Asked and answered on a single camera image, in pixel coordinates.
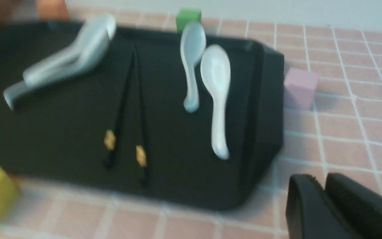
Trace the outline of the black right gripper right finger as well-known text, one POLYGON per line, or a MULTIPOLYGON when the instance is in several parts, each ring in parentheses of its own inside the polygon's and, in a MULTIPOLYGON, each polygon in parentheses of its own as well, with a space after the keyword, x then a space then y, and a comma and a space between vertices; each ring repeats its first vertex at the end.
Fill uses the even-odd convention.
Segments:
POLYGON ((340 173, 329 173, 325 191, 364 239, 382 239, 382 196, 340 173))

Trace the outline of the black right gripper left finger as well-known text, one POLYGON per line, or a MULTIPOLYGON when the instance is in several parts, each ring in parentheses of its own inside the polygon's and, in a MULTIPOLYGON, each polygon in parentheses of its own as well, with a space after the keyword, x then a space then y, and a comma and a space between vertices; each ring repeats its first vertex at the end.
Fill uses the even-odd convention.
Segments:
POLYGON ((290 239, 360 238, 318 180, 309 174, 291 175, 286 220, 290 239))

